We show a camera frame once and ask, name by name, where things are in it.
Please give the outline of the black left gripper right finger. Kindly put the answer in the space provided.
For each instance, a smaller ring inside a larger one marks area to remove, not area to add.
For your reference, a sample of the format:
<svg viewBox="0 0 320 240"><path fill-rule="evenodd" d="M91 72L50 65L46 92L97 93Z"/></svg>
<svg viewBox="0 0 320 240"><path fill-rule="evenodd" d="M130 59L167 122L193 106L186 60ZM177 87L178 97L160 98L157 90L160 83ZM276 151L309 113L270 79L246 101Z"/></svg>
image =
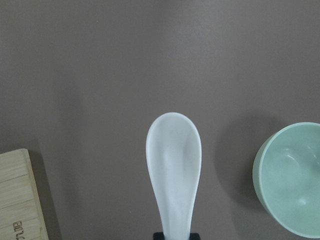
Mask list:
<svg viewBox="0 0 320 240"><path fill-rule="evenodd" d="M189 240L200 240L200 235L198 233L190 233Z"/></svg>

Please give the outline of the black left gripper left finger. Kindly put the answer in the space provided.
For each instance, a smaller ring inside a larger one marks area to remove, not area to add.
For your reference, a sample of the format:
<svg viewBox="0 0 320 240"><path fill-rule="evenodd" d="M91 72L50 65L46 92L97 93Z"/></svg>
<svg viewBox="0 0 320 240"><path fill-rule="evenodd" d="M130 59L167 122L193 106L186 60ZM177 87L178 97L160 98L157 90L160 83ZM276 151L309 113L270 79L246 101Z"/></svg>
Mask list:
<svg viewBox="0 0 320 240"><path fill-rule="evenodd" d="M163 232L155 232L152 235L153 240L165 240L165 236Z"/></svg>

